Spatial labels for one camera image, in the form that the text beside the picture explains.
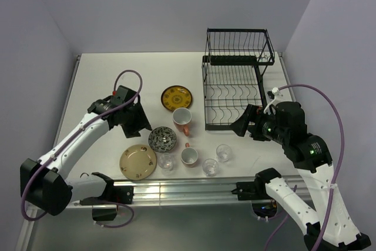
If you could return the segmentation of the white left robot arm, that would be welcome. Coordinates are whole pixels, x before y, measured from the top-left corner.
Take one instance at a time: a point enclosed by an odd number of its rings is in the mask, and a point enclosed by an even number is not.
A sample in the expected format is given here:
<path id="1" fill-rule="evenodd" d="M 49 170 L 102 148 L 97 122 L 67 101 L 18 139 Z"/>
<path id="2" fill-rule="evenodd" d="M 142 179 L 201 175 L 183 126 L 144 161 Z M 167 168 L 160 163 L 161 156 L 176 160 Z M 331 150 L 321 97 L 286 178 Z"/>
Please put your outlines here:
<path id="1" fill-rule="evenodd" d="M 109 203 L 115 195 L 112 178 L 94 172 L 86 179 L 68 182 L 67 177 L 78 160 L 103 135 L 121 126 L 127 138 L 140 136 L 151 125 L 140 103 L 140 95 L 98 99 L 88 108 L 74 130 L 37 160 L 27 159 L 20 167 L 21 212 L 26 220 L 26 203 L 56 216 L 68 204 L 88 198 Z"/>

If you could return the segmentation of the black white patterned bowl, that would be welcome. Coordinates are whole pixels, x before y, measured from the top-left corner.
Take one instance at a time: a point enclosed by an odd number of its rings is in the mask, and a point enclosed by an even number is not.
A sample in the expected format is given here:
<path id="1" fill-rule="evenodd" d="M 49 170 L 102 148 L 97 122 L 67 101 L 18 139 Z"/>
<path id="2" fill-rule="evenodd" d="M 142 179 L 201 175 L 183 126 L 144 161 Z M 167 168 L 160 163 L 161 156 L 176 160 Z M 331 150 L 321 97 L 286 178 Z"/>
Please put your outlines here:
<path id="1" fill-rule="evenodd" d="M 177 136 L 171 128 L 160 126 L 151 131 L 148 137 L 148 143 L 155 152 L 165 153 L 175 147 Z"/>

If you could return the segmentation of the large pink floral mug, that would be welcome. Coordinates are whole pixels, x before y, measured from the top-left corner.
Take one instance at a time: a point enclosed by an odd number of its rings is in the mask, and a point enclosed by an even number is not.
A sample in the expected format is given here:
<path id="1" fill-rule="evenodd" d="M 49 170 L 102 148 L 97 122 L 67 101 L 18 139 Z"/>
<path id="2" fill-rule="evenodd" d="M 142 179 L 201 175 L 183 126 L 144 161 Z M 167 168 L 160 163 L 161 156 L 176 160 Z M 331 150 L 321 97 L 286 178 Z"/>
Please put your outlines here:
<path id="1" fill-rule="evenodd" d="M 192 121 L 192 113 L 187 108 L 178 108 L 173 111 L 172 115 L 175 127 L 183 132 L 185 136 L 190 135 L 190 123 Z"/>

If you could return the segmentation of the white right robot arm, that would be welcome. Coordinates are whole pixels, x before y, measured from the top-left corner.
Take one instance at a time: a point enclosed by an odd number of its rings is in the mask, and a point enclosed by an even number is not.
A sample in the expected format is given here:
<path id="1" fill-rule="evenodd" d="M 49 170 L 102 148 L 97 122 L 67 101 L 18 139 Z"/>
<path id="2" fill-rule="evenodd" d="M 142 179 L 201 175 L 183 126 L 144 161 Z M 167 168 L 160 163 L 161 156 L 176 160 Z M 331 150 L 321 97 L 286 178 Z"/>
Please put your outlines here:
<path id="1" fill-rule="evenodd" d="M 308 250 L 363 250 L 371 246 L 369 236 L 352 221 L 338 186 L 331 183 L 334 166 L 330 151 L 321 137 L 308 133 L 301 105 L 285 101 L 274 110 L 269 115 L 259 106 L 247 105 L 230 128 L 238 136 L 250 132 L 254 140 L 280 144 L 302 177 L 314 207 L 292 191 L 274 168 L 256 174 L 254 189 L 247 196 L 270 197 L 279 203 L 298 224 Z"/>

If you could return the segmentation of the small pink cup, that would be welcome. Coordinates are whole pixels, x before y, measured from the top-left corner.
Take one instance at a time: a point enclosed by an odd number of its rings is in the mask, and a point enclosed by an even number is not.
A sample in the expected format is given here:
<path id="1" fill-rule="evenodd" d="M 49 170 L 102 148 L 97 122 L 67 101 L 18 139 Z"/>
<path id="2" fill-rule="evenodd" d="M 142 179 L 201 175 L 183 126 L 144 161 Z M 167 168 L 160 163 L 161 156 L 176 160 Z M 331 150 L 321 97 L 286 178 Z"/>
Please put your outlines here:
<path id="1" fill-rule="evenodd" d="M 182 164 L 184 164 L 187 168 L 192 168 L 197 163 L 198 158 L 199 156 L 197 150 L 191 147 L 189 143 L 185 143 L 180 157 Z"/>

